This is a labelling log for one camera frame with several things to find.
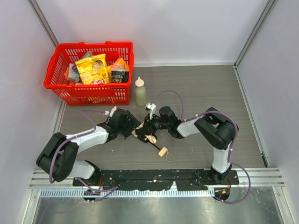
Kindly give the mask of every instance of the plastic bottle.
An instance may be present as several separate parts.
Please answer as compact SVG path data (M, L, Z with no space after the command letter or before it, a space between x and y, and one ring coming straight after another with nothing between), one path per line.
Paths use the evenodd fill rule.
M135 81L135 86L136 103L138 106L143 107L147 104L144 81L138 77Z

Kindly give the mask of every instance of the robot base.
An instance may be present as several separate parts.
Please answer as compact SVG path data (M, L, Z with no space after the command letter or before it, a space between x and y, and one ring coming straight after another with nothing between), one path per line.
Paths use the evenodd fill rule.
M238 174L230 170L226 180L216 183L212 178L212 171L207 169L141 169L141 170L101 170L103 189L118 186L118 190L169 190L176 182L178 191L206 190L208 185L239 184ZM74 186L82 186L74 180Z

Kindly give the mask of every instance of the cable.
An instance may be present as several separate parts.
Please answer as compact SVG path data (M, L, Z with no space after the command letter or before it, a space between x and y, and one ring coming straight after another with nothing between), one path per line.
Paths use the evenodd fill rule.
M228 178L228 190L232 188L232 185L230 183L231 183L230 178Z
M248 197L250 189L251 189L251 180L250 180L249 173L242 166L240 166L239 164L234 163L234 162L231 162L231 164L239 167L240 169L242 169L245 172L245 174L246 174L246 176L248 178L248 191L247 191L246 195L244 196L244 198L242 198L242 199L240 199L238 201L235 201L235 202L223 201L220 198L218 198L218 197L215 196L216 200L221 201L221 202L223 202L225 204L237 204L237 203L240 203L240 202L244 201Z
M86 135L89 135L91 133L93 133L96 129L96 124L95 122L85 113L85 112L101 112L101 113L105 113L105 112L102 112L102 111L93 111L93 110L82 110L80 111L88 120L91 121L91 123L93 124L93 130L91 131L88 131L88 132L85 132L85 133L82 133L82 134L79 134L79 135L76 135L76 136L73 136L73 137L70 137L69 139L66 139L64 140L59 146L58 148L56 149L54 155L53 155L53 159L52 159L52 162L51 162L51 165L50 165L50 171L49 171L49 181L50 183L54 183L55 180L53 179L53 170L54 170L54 164L55 164L55 161L56 161L56 158L58 156L58 153L60 152L60 150L62 149L62 147L68 143L69 141L72 141L76 138L80 138L80 137L83 137L83 136L86 136Z
M96 192L98 192L98 193L103 193L103 192L108 192L108 191L111 191L111 190L116 190L118 187L117 186L115 186L115 187L113 187L113 188L111 188L111 189L108 189L108 190L97 190L97 189L94 189L94 188L92 188L92 187L90 187L87 183L85 183L81 178L78 178L78 177L76 177L76 179L78 180L78 181L80 181L84 186L86 186L88 189L90 189L90 190L93 190L93 191L96 191Z
M185 120L184 122L187 122L187 121L196 119L196 118L198 118L198 117L201 117L201 116L204 116L204 115L207 115L207 114L213 114L213 113L216 113L216 114L220 114L220 115L225 116L225 117L226 117L226 118L227 118L227 119L234 125L234 127L235 127L235 136L234 136L234 138L233 138L233 140L232 140L232 143L231 143L230 146L229 146L230 149L229 149L229 152L228 152L228 163L230 163L230 164L232 164L232 165L235 165L235 166L239 167L240 169L242 169L242 170L245 172L245 174L246 174L246 176L247 176L247 178L248 178L248 191L247 191L246 195L244 196L244 198L240 199L239 201L235 201L235 202L224 201L224 200L221 200L221 199L218 198L218 197L215 197L215 198L216 198L218 201L221 201L221 202L226 203L226 204L236 204L236 203L240 203L240 202L244 201L244 200L248 197L248 195L249 195L249 192L250 192L250 189L251 189L251 180L250 180L250 176L249 176L248 172L247 172L241 165L239 165L239 164L237 164L237 163L234 163L234 162L231 162L231 153L232 153L232 150L233 150L233 145L234 145L235 140L236 140L237 135L238 135L238 126L237 126L236 122L235 122L230 116L228 116L226 113L223 113L223 112L220 112L220 111L207 111L207 112L201 113L200 115L197 115L197 116L194 117L194 118L190 118L190 119L188 119L188 120Z
M93 124L94 129L96 128L97 124L85 112L99 112L105 114L105 112L97 110L81 110L80 112Z
M230 144L230 148L232 149L233 148L233 145L235 143L235 139L237 138L237 135L238 135L238 126L237 124L235 123L235 121L230 117L228 116L226 113L223 113L223 112L220 112L220 111L206 111L204 113L201 113L200 115L197 115L196 117L193 117L193 118L190 118L188 120L184 120L183 122L187 122L187 121L190 121L190 120L194 120L194 119L197 119L197 118L200 118L204 115L207 115L207 114L213 114L213 113L216 113L216 114L220 114L220 115L223 115L225 116L235 127L235 136L233 137L233 140L232 140L232 143Z
M173 91L173 90L164 90L164 91L160 92L158 95L156 95L156 97L151 101L151 104L154 103L154 101L156 100L156 98L157 98L158 96L160 96L162 93L165 93L165 92L173 92L173 93L177 94L177 96L178 96L179 99L181 100L181 103L182 103L181 120L183 120L183 118L184 118L184 102L183 102L182 97L181 97L177 92L175 92L175 91Z
M111 195L113 192L115 192L115 190L116 190L116 189L111 190L111 191L110 191L108 194L106 194L105 196L103 196L103 197L101 197L101 198L98 198L98 199L95 199L94 202L99 202L99 201L104 200L104 199L107 198L109 195ZM64 213L67 213L67 212L69 212L69 211L75 209L76 207L78 207L78 206L80 206L80 205L82 205L82 204L86 204L86 202L79 202L78 204L72 206L71 208L69 208L69 209L67 209L67 210L65 210L65 211L52 211L52 210L49 208L50 204L51 204L51 203L48 203L48 204L46 205L46 208L44 209L44 211L43 211L41 217L39 218L38 224L41 224L41 223L42 223L43 217L45 216L47 210L48 210L49 212L51 212L51 213L54 213L54 214L64 214Z

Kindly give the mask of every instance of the yellow liquid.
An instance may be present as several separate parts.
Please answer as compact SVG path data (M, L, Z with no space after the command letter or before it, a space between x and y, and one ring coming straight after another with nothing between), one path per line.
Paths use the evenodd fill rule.
M148 101L146 100L146 91L144 86L136 87L135 95L136 95L136 103L138 106L143 107L147 104Z

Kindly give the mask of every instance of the red plastic basket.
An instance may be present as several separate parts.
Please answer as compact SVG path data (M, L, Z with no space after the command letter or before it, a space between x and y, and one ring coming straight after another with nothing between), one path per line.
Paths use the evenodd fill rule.
M64 79L69 65L79 60L86 52L93 55L106 54L108 65L122 57L130 67L127 83L99 85L71 85ZM132 42L106 43L61 43L50 59L44 87L55 92L68 105L127 105L130 103L130 85L134 68Z

